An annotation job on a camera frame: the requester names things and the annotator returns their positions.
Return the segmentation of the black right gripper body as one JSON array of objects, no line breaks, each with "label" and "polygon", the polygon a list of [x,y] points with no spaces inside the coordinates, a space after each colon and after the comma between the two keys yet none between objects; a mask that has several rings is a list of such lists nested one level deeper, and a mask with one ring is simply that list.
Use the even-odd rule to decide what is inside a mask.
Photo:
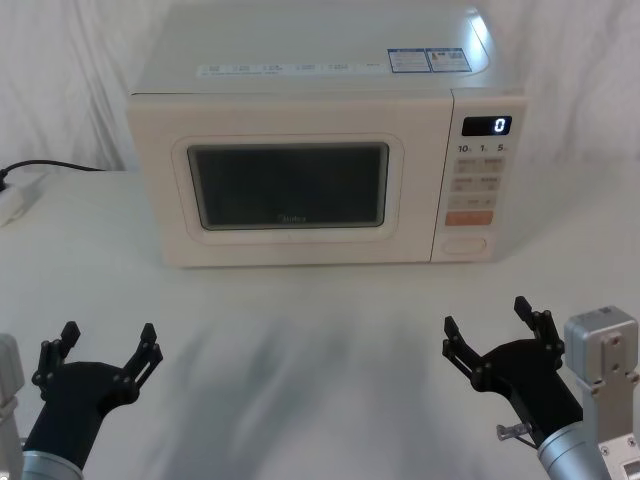
[{"label": "black right gripper body", "polygon": [[519,420],[530,426],[539,447],[556,431],[583,419],[576,397],[560,377],[564,342],[516,340],[485,354],[481,389],[510,403]]}]

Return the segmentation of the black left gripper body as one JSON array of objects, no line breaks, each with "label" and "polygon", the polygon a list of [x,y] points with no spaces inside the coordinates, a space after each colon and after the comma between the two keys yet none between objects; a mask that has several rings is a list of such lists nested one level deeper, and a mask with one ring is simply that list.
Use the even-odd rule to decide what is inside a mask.
[{"label": "black left gripper body", "polygon": [[40,365],[33,375],[44,406],[27,437],[26,452],[60,457],[82,469],[105,417],[136,401],[134,375],[101,362]]}]

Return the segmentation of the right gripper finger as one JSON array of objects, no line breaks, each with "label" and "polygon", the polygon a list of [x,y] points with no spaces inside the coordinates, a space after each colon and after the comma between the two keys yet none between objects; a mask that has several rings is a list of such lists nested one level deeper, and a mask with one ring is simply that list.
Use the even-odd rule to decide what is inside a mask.
[{"label": "right gripper finger", "polygon": [[559,370],[562,367],[565,345],[560,339],[551,311],[548,309],[534,311],[524,296],[515,298],[514,311],[533,332],[534,338],[543,347],[544,353],[552,360],[553,369]]},{"label": "right gripper finger", "polygon": [[488,391],[491,386],[490,366],[466,343],[452,316],[444,318],[444,333],[443,356],[469,380],[476,391]]}]

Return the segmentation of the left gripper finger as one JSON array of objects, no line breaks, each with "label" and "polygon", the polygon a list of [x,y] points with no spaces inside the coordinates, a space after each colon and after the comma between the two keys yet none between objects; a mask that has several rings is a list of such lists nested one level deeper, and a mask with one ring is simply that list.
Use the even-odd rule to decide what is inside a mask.
[{"label": "left gripper finger", "polygon": [[142,386],[162,360],[155,327],[146,323],[136,351],[114,378],[118,399],[136,401]]},{"label": "left gripper finger", "polygon": [[81,333],[75,321],[65,324],[58,338],[41,343],[38,367],[32,376],[32,383],[45,388],[52,380],[54,373],[64,364],[69,352],[76,345]]}]

